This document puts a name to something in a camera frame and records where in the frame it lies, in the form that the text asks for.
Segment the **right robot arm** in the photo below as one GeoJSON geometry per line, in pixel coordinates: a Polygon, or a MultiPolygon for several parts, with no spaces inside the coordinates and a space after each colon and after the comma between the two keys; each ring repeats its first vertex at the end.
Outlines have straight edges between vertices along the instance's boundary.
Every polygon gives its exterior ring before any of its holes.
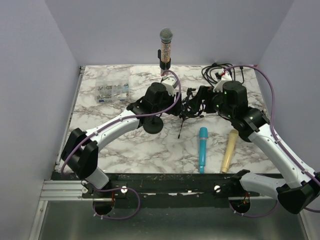
{"type": "Polygon", "coordinates": [[[320,195],[320,174],[297,157],[271,130],[271,122],[259,109],[248,104],[247,89],[238,81],[220,81],[219,90],[200,86],[188,101],[189,110],[204,107],[207,114],[217,113],[227,118],[239,136],[254,143],[281,173],[271,178],[241,170],[231,178],[230,191],[241,196],[256,192],[277,200],[291,214],[300,213],[320,195]]]}

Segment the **yellow microphone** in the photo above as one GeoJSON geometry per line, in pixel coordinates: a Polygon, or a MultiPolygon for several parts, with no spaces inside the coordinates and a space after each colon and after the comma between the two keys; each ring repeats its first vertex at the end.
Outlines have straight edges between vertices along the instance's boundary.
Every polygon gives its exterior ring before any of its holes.
{"type": "Polygon", "coordinates": [[[229,170],[238,136],[239,132],[235,129],[229,132],[226,151],[220,169],[220,172],[223,174],[226,174],[229,170]]]}

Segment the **blue microphone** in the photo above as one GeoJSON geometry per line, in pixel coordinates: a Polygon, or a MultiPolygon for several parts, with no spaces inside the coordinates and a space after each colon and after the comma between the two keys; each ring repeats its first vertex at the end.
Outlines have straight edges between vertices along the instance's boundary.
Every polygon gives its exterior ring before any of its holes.
{"type": "Polygon", "coordinates": [[[199,129],[199,134],[198,134],[198,140],[199,140],[198,167],[199,167],[200,174],[205,173],[207,139],[208,139],[208,129],[206,127],[201,127],[199,129]]]}

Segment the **black stand with clip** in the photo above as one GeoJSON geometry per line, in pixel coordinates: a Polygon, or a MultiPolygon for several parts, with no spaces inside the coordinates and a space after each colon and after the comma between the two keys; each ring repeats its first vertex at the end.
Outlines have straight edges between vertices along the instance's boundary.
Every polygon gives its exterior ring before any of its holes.
{"type": "Polygon", "coordinates": [[[159,116],[148,116],[144,119],[143,129],[148,134],[158,134],[162,131],[164,123],[159,116]]]}

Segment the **black tripod shock mount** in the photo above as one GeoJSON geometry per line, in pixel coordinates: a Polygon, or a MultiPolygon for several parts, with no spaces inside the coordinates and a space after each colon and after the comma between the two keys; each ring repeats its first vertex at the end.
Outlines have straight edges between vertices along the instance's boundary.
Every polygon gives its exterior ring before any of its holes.
{"type": "Polygon", "coordinates": [[[181,137],[181,132],[183,128],[183,124],[187,119],[193,119],[193,118],[203,118],[204,115],[203,109],[204,109],[204,104],[201,102],[200,103],[200,108],[198,110],[193,110],[190,104],[191,98],[194,97],[193,92],[195,91],[195,88],[189,87],[186,92],[186,97],[182,100],[181,102],[181,112],[179,114],[179,118],[182,119],[179,133],[177,138],[180,139],[181,137]]]}

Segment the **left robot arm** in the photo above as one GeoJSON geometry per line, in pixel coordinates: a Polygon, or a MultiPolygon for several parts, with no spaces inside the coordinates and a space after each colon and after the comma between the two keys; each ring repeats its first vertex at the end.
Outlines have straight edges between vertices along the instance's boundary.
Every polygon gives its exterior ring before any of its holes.
{"type": "Polygon", "coordinates": [[[120,136],[143,128],[148,134],[159,133],[164,126],[162,113],[179,114],[181,84],[172,78],[154,82],[145,95],[128,105],[126,110],[112,120],[92,129],[76,128],[69,135],[61,159],[76,176],[93,185],[101,198],[111,191],[108,176],[98,167],[98,155],[109,143],[120,136]]]}

